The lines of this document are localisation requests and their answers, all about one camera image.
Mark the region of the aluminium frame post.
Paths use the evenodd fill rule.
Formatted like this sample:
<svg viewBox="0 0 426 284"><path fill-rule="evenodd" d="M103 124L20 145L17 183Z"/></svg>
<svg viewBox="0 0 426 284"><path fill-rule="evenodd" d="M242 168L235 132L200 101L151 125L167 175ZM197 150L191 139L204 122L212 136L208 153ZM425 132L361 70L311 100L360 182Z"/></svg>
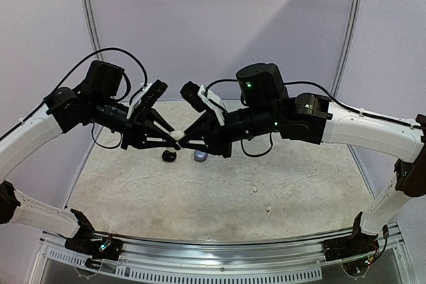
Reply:
<svg viewBox="0 0 426 284"><path fill-rule="evenodd" d="M99 42L99 36L97 32L97 26L95 16L93 12L91 0L81 0L83 6L83 13L86 20L87 31L89 34L89 40L93 51L97 51L101 48Z"/></svg>
<svg viewBox="0 0 426 284"><path fill-rule="evenodd" d="M349 52L350 52L353 36L355 33L355 26L357 22L360 3L361 3L361 0L350 0L350 3L349 3L349 13L347 16L347 23L345 26L343 45L339 54L337 70L335 72L335 76L331 84L331 93L334 96L336 96L339 92L339 88L341 86L341 82L343 79L345 66L349 58Z"/></svg>

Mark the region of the purple earbud charging case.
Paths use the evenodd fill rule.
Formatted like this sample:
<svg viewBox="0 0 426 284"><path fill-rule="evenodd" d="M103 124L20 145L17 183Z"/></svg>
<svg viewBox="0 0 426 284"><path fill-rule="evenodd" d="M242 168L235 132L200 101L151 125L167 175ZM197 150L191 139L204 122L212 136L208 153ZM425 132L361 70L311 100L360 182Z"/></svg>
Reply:
<svg viewBox="0 0 426 284"><path fill-rule="evenodd" d="M194 161L197 163L203 163L205 161L207 161L208 159L208 153L203 152L203 151L199 151L199 150L195 150L194 151Z"/></svg>

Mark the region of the white earbud charging case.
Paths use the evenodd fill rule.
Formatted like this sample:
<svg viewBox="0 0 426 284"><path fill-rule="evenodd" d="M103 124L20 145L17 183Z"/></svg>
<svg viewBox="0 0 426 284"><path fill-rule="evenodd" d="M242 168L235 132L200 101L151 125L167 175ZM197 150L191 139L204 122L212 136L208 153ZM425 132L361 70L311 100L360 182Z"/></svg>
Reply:
<svg viewBox="0 0 426 284"><path fill-rule="evenodd" d="M185 137L185 133L182 130L173 130L173 131L169 132L169 135L175 141L179 141L179 140L181 140L182 138Z"/></svg>

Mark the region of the left aluminium frame post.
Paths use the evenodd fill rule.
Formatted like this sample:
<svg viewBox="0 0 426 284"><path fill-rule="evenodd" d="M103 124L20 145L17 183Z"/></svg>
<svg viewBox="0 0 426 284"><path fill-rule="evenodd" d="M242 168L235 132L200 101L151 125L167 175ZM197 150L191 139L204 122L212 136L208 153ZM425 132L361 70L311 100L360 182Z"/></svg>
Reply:
<svg viewBox="0 0 426 284"><path fill-rule="evenodd" d="M89 40L93 51L97 51L101 48L99 42L99 36L97 32L97 26L95 16L93 12L91 0L81 0L83 6L83 13L86 20L87 31L89 34Z"/></svg>

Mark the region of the black earbud charging case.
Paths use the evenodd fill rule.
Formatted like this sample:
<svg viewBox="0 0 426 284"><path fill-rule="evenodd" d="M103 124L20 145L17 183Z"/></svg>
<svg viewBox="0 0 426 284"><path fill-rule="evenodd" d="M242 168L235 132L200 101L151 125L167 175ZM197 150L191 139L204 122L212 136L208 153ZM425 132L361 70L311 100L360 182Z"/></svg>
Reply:
<svg viewBox="0 0 426 284"><path fill-rule="evenodd" d="M162 160L167 163L173 163L177 159L177 153L176 152L170 152L168 150L165 150L162 153Z"/></svg>

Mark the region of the right aluminium frame post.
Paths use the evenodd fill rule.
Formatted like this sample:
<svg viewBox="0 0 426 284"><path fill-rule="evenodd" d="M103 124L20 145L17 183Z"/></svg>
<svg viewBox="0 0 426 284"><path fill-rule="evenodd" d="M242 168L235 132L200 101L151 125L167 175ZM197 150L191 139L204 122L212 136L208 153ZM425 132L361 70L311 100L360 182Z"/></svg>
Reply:
<svg viewBox="0 0 426 284"><path fill-rule="evenodd" d="M361 0L350 0L350 3L349 3L349 13L347 16L347 23L345 26L343 45L339 54L337 70L335 72L335 76L331 84L331 93L334 96L336 96L339 92L339 88L341 86L341 82L343 79L345 66L349 58L349 52L350 52L353 36L355 33L355 26L357 22L360 3L361 3Z"/></svg>

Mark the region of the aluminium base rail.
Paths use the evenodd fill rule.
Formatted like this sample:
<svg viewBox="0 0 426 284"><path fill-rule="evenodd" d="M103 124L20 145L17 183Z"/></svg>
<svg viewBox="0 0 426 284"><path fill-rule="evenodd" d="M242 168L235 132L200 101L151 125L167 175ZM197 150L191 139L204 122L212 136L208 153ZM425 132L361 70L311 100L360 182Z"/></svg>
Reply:
<svg viewBox="0 0 426 284"><path fill-rule="evenodd" d="M44 233L32 283L414 283L399 228L389 226L383 255L366 268L328 261L323 243L348 229L248 242L178 241L124 237L117 261L85 266L86 255Z"/></svg>

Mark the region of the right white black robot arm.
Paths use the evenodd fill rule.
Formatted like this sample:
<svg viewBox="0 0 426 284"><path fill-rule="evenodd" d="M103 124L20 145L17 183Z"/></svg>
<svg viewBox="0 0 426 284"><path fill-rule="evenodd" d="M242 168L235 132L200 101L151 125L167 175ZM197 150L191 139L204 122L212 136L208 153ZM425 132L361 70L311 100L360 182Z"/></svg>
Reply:
<svg viewBox="0 0 426 284"><path fill-rule="evenodd" d="M256 63L236 73L242 109L228 112L209 86L186 83L181 95L200 118L179 140L191 148L230 157L232 143L277 132L283 139L312 144L347 144L395 156L395 175L366 211L354 219L347 237L324 241L327 261L383 253L377 238L387 222L412 198L425 195L425 117L390 118L342 104L329 92L290 97L273 63Z"/></svg>

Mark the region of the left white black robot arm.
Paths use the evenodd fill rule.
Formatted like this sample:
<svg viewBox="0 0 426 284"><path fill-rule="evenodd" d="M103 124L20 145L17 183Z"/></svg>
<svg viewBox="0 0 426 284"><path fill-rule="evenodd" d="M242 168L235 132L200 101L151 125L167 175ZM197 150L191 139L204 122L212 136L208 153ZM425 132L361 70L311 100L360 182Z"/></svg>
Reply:
<svg viewBox="0 0 426 284"><path fill-rule="evenodd" d="M175 147L173 128L153 108L167 89L156 80L142 86L129 106L114 99L124 69L93 61L76 88L55 89L33 115L1 139L1 223L19 223L56 233L66 239L65 248L94 260L119 259L122 240L96 236L87 217L78 210L61 210L35 200L16 189L7 176L26 158L49 141L78 125L99 124L120 134L119 147L137 149Z"/></svg>

